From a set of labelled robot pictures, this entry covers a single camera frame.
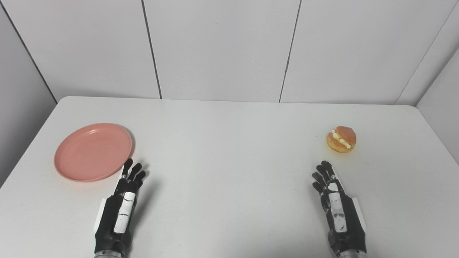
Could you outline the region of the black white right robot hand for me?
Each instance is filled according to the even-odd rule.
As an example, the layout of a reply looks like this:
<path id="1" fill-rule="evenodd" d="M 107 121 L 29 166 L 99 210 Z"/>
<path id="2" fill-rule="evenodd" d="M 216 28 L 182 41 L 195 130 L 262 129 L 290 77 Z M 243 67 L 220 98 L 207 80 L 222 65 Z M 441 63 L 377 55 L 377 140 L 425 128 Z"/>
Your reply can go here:
<path id="1" fill-rule="evenodd" d="M 329 227 L 328 244 L 337 258 L 367 258 L 366 233 L 357 203 L 349 197 L 328 161 L 322 161 L 312 174 L 313 188 Z"/>

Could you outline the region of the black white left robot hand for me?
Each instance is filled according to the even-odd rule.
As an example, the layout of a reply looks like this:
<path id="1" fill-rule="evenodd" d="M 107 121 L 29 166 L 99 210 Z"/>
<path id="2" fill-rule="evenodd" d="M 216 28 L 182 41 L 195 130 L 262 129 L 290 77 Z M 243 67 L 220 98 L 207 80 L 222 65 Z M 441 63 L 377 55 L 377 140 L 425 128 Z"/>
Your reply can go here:
<path id="1" fill-rule="evenodd" d="M 146 172 L 141 163 L 128 158 L 113 194 L 104 199 L 95 229 L 95 258 L 124 258 L 132 243 L 131 225 L 138 191 Z"/>

